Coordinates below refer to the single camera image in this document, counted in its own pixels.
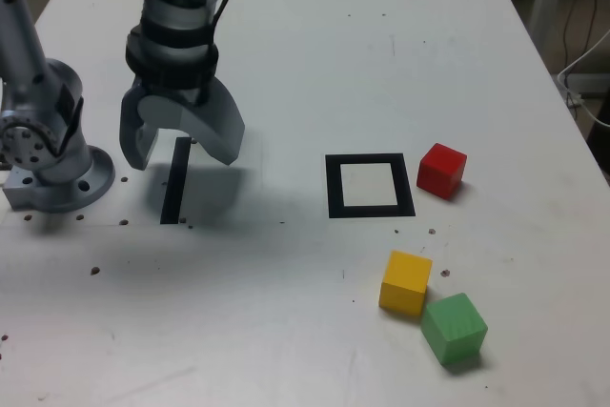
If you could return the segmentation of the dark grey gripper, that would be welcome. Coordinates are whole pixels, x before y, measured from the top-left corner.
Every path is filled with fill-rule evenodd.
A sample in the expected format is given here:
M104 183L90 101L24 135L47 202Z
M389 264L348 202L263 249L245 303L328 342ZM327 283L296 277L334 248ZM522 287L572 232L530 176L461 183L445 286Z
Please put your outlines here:
M172 89L136 78L122 99L119 126L120 147L132 168L147 168L158 129L184 132L209 156L231 165L239 156L245 124L220 81Z

